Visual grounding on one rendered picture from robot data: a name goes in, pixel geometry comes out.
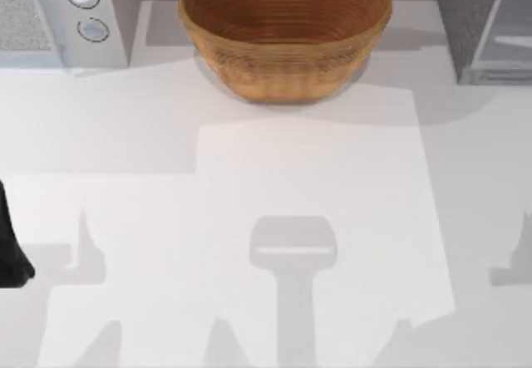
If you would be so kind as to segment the brown woven basket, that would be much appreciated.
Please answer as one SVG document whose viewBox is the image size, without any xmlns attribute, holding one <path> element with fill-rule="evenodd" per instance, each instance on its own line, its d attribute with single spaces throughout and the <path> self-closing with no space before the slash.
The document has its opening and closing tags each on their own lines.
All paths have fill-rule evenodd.
<svg viewBox="0 0 532 368">
<path fill-rule="evenodd" d="M 185 30 L 234 94 L 316 101 L 346 83 L 392 17 L 392 0 L 178 0 Z"/>
</svg>

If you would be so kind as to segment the pale microwave oven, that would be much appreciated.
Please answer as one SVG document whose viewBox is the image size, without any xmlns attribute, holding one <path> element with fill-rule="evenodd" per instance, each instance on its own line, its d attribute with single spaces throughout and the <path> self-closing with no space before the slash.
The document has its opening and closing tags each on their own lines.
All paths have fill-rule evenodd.
<svg viewBox="0 0 532 368">
<path fill-rule="evenodd" d="M 80 9 L 68 0 L 0 0 L 0 69 L 127 68 L 141 3 L 100 0 L 92 9 Z M 78 34 L 77 23 L 89 17 L 109 27 L 104 42 L 88 42 Z"/>
</svg>

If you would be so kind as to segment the grey cabinet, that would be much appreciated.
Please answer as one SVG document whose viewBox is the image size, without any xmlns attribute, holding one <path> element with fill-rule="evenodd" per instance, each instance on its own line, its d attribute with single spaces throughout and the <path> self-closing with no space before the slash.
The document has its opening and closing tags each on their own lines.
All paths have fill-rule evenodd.
<svg viewBox="0 0 532 368">
<path fill-rule="evenodd" d="M 532 86 L 532 0 L 436 0 L 461 86 Z"/>
</svg>

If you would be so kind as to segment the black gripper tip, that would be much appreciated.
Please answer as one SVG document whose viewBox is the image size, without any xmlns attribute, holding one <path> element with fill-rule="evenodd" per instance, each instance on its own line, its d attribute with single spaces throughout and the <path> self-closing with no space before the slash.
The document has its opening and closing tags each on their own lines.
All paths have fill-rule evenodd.
<svg viewBox="0 0 532 368">
<path fill-rule="evenodd" d="M 36 275 L 12 226 L 7 195 L 0 180 L 0 289 L 21 288 Z"/>
</svg>

